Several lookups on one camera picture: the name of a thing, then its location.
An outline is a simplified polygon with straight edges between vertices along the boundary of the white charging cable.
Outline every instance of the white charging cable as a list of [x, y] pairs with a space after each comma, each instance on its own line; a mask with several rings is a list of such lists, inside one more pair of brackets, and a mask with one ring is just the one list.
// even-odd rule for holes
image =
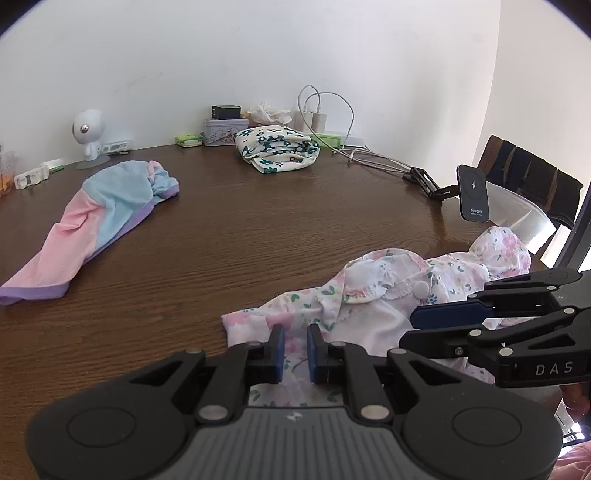
[[[344, 157], [347, 157], [348, 161], [354, 161], [355, 163], [359, 163], [361, 165], [365, 165], [367, 167], [372, 167], [372, 168], [377, 168], [378, 170], [382, 170], [382, 171], [386, 171], [389, 173], [407, 173], [410, 171], [410, 165], [401, 162], [399, 160], [396, 160], [394, 158], [390, 158], [390, 157], [386, 157], [384, 155], [380, 155], [372, 150], [370, 150], [367, 145], [364, 145], [363, 147], [357, 147], [357, 148], [334, 148], [331, 145], [329, 145], [327, 142], [325, 142], [321, 137], [318, 136], [318, 132], [316, 132], [313, 128], [312, 125], [310, 125], [307, 120], [306, 117], [304, 116], [304, 111], [302, 110], [301, 107], [301, 94], [305, 91], [305, 89], [307, 89], [308, 87], [313, 88], [316, 92], [313, 93], [312, 95], [310, 95], [306, 101], [304, 102], [304, 108], [306, 108], [306, 105], [308, 103], [308, 101], [313, 97], [313, 96], [318, 96], [318, 108], [317, 110], [320, 111], [320, 96], [321, 95], [336, 95], [337, 97], [341, 98], [342, 101], [344, 101], [347, 106], [349, 107], [349, 109], [351, 110], [351, 123], [349, 124], [349, 129], [347, 130], [347, 136], [345, 137], [345, 140], [343, 141], [344, 144], [347, 143], [347, 139], [349, 138], [349, 135], [351, 134], [351, 129], [353, 128], [353, 123], [355, 121], [355, 110], [353, 110], [353, 107], [351, 106], [351, 104], [345, 99], [345, 97], [343, 97], [341, 94], [336, 93], [336, 92], [319, 92], [318, 89], [316, 87], [314, 87], [313, 85], [306, 85], [304, 88], [302, 88], [302, 90], [300, 91], [300, 94], [298, 95], [297, 98], [297, 106], [298, 109], [300, 111], [302, 120], [304, 121], [304, 124], [306, 125], [306, 127], [308, 127], [308, 129], [316, 134], [316, 138], [321, 141], [325, 146], [329, 147], [333, 153], [339, 154], [339, 155], [343, 155]], [[362, 154], [365, 155], [370, 155], [372, 157], [376, 157], [376, 158], [383, 158], [384, 160], [388, 160], [390, 163], [392, 163], [393, 165], [388, 165], [388, 164], [384, 164], [384, 163], [380, 163], [380, 162], [375, 162], [372, 160], [367, 160], [365, 158], [356, 158], [355, 154], [357, 152], [360, 152]]]

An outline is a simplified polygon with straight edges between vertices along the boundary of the folded floral cloth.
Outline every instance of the folded floral cloth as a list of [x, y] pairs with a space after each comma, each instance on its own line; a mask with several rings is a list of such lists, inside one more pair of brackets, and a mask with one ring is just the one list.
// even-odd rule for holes
[[261, 173], [308, 167], [320, 152], [318, 143], [309, 135], [282, 125], [242, 130], [236, 135], [236, 146], [242, 158]]

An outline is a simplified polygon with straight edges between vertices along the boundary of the phone holder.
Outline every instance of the phone holder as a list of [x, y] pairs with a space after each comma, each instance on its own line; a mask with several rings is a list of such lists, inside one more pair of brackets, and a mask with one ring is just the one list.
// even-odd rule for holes
[[422, 168], [411, 167], [403, 178], [418, 183], [431, 200], [442, 202], [448, 198], [460, 196], [460, 212], [464, 220], [487, 222], [489, 220], [486, 177], [482, 170], [468, 165], [456, 168], [457, 185], [440, 188]]

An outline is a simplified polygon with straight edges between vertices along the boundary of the white robot figurine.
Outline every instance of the white robot figurine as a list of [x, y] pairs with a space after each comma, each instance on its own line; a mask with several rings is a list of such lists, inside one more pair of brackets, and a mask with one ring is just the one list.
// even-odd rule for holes
[[88, 109], [76, 115], [72, 124], [72, 134], [80, 145], [84, 145], [84, 161], [78, 168], [91, 168], [109, 160], [108, 155], [100, 154], [99, 138], [105, 132], [105, 122], [100, 110]]

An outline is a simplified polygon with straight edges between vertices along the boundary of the floral pink garment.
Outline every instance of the floral pink garment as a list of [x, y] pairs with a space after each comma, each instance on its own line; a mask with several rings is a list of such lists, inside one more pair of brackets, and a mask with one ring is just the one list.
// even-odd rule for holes
[[[285, 327], [284, 380], [251, 389], [251, 405], [323, 406], [341, 402], [340, 391], [310, 383], [306, 329], [317, 323], [327, 341], [362, 345], [384, 356], [413, 327], [419, 305], [465, 300], [484, 282], [528, 273], [530, 254], [508, 228], [491, 227], [469, 252], [424, 260], [408, 250], [389, 248], [350, 261], [326, 285], [286, 292], [261, 307], [222, 316], [228, 345], [266, 341], [273, 325]], [[496, 328], [500, 319], [487, 320]], [[492, 383], [492, 375], [465, 359], [442, 361]]]

